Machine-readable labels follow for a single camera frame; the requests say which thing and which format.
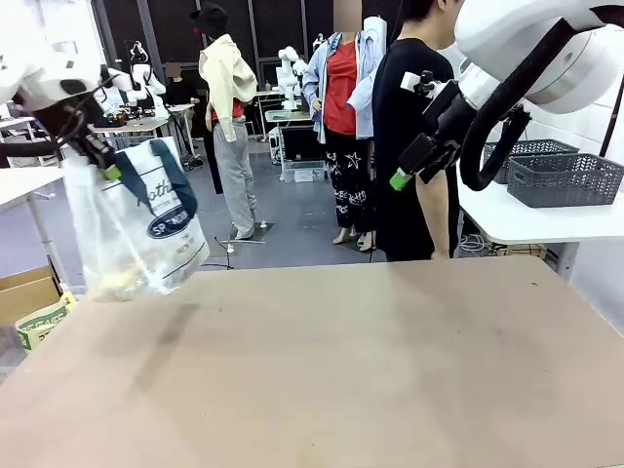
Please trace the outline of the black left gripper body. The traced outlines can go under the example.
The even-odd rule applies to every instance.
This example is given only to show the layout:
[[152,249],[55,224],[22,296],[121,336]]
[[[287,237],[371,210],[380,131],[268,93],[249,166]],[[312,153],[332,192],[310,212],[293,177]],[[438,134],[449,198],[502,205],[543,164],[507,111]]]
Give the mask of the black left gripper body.
[[94,97],[69,97],[32,115],[50,136],[49,142],[35,143],[35,156],[52,155],[65,144],[76,148],[92,162],[105,161],[105,143],[91,131],[103,116]]

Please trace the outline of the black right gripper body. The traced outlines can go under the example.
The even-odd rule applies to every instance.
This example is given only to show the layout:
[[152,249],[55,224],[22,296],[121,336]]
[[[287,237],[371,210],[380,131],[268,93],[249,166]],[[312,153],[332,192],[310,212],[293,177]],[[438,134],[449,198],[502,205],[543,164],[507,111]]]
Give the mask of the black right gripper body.
[[462,142],[477,110],[465,97],[456,80],[441,83],[439,93],[423,111],[426,135],[435,141]]

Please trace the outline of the clear shopping bag navy handles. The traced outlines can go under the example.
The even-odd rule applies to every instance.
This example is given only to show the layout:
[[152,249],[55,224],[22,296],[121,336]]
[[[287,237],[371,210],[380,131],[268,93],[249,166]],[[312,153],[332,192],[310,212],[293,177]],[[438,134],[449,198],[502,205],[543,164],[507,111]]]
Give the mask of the clear shopping bag navy handles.
[[[116,152],[121,178],[108,180],[85,156],[61,166],[86,295],[130,301],[179,288],[208,258],[198,201],[170,137]],[[144,287],[130,300],[94,295],[112,272],[138,267]]]

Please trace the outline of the person's right forearm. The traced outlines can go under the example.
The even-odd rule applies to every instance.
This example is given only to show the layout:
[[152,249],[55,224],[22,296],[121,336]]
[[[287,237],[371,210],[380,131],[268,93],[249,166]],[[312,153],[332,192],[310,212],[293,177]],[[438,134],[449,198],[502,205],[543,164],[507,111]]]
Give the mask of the person's right forearm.
[[416,177],[416,192],[426,225],[434,245],[432,259],[449,259],[449,190],[444,171],[429,181]]

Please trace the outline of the person in black t-shirt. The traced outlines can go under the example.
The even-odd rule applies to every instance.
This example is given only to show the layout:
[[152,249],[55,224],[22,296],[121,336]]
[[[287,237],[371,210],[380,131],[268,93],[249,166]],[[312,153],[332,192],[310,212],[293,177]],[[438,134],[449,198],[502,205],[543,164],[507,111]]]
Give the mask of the person in black t-shirt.
[[[400,88],[406,71],[428,70],[439,81],[453,79],[441,51],[455,41],[454,29],[465,0],[402,0],[400,31],[377,68],[372,92],[376,166],[376,245],[388,261],[430,260],[434,245],[416,192],[416,176],[402,191],[390,179],[401,154],[427,132],[422,113],[429,100]],[[446,171],[450,257],[458,245],[459,200],[455,167]]]

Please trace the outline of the wooden top work table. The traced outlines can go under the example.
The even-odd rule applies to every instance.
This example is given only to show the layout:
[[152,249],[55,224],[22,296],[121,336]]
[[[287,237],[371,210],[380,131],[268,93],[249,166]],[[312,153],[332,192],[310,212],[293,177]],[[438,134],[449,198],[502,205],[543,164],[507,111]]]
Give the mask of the wooden top work table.
[[123,125],[104,126],[103,122],[91,125],[90,129],[99,140],[108,144],[113,151],[137,146],[145,141],[157,137],[171,135],[170,118],[142,117],[131,119]]

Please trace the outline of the white desk top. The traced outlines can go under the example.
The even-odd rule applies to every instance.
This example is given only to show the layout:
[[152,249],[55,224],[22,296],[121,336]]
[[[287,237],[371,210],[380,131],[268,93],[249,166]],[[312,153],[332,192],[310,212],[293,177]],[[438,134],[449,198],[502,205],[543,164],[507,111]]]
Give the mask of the white desk top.
[[53,167],[0,169],[0,213],[24,203],[38,189],[62,179]]

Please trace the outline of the person in red shirt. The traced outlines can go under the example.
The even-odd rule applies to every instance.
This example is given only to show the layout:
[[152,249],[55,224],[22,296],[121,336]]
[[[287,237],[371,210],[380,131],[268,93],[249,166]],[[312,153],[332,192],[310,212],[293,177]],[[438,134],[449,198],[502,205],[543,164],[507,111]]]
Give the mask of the person in red shirt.
[[330,171],[340,228],[333,242],[359,235],[366,253],[375,249],[371,99],[382,52],[363,30],[362,0],[333,0],[333,27],[307,65],[303,94]]

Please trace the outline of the seated person black shirt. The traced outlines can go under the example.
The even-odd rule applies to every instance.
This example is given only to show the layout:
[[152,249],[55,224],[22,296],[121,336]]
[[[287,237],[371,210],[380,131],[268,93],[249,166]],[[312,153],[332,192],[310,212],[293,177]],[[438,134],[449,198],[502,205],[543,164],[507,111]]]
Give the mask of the seated person black shirt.
[[187,171],[192,171],[204,165],[203,160],[195,152],[191,134],[194,106],[199,99],[192,85],[182,78],[179,62],[167,62],[165,76],[168,80],[165,105],[174,119],[177,137],[181,142],[181,163]]

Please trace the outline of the white side table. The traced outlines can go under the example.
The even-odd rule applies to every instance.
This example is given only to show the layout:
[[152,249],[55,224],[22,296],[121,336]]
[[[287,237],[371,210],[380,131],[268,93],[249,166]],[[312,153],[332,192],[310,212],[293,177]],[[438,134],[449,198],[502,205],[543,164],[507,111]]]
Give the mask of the white side table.
[[492,242],[503,245],[582,243],[624,239],[624,192],[610,206],[533,209],[505,185],[475,192],[458,183],[463,212]]

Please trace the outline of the clear storage bin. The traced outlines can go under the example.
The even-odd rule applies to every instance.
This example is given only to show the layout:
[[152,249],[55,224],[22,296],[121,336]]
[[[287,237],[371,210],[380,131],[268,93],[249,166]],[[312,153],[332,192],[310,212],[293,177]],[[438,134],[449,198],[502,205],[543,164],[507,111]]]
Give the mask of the clear storage bin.
[[282,171],[283,182],[321,182],[327,178],[323,161],[285,161]]

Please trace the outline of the black equipment case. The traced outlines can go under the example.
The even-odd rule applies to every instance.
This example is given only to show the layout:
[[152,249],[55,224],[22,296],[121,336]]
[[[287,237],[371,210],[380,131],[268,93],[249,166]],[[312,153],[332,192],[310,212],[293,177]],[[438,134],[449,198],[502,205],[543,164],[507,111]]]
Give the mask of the black equipment case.
[[281,129],[283,155],[286,161],[323,161],[324,147],[317,140],[312,125],[288,126]]

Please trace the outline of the small green top table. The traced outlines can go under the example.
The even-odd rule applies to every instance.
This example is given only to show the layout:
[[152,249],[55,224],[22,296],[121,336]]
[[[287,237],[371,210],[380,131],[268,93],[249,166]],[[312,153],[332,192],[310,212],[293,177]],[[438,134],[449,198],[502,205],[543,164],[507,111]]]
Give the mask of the small green top table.
[[281,173],[279,180],[282,181],[282,171],[285,162],[285,150],[284,150],[284,142],[283,142],[283,129],[287,128],[292,124],[304,124],[309,125],[312,123],[311,119],[307,112],[299,111],[299,110],[267,110],[264,112],[265,121],[269,124],[274,124],[275,127],[278,127],[281,132],[282,138],[282,164],[280,165]]

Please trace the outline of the white computer tower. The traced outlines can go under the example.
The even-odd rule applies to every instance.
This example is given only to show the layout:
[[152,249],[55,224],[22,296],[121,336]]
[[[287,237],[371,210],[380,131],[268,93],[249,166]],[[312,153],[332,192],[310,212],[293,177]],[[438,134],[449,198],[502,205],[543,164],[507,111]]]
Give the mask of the white computer tower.
[[271,129],[268,134],[269,150],[271,155],[271,161],[273,165],[280,166],[282,164],[282,138],[281,132],[278,127]]

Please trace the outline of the mannequin beige jacket grey pants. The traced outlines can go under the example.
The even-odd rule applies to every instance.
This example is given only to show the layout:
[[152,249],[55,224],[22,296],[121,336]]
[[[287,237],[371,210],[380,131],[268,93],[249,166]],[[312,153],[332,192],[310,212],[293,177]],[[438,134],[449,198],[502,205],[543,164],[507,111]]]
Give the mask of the mannequin beige jacket grey pants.
[[247,241],[255,232],[257,200],[245,109],[254,100],[257,80],[228,33],[228,15],[223,8],[203,0],[191,19],[209,41],[198,62],[199,74],[208,85],[206,127],[213,135],[214,156],[235,238]]

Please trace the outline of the brown cardboard box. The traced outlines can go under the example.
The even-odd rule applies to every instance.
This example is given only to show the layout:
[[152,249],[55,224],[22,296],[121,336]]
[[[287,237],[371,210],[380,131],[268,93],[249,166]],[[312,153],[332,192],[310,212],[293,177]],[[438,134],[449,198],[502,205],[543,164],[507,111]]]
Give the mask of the brown cardboard box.
[[0,328],[60,300],[58,285],[49,266],[0,278]]

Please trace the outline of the black slanted pole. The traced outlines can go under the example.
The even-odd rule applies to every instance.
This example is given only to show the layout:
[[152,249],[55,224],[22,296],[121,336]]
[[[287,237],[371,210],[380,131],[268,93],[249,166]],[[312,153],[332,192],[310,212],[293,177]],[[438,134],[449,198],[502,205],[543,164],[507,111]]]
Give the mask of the black slanted pole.
[[620,81],[616,100],[611,110],[611,115],[610,115],[608,125],[604,134],[603,143],[601,145],[601,149],[599,152],[599,156],[602,158],[606,157],[606,154],[607,154],[607,151],[608,151],[615,127],[616,127],[616,123],[617,123],[619,111],[620,111],[620,106],[621,106],[623,99],[624,99],[624,75],[622,76],[622,79]]

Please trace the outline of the green white paper sack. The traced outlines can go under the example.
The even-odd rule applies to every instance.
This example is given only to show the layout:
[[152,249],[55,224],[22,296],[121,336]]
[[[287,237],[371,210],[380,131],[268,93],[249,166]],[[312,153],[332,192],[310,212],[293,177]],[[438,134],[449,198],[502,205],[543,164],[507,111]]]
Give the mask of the green white paper sack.
[[41,308],[16,322],[16,332],[23,348],[31,352],[72,311],[77,299],[72,292],[64,293],[57,303]]

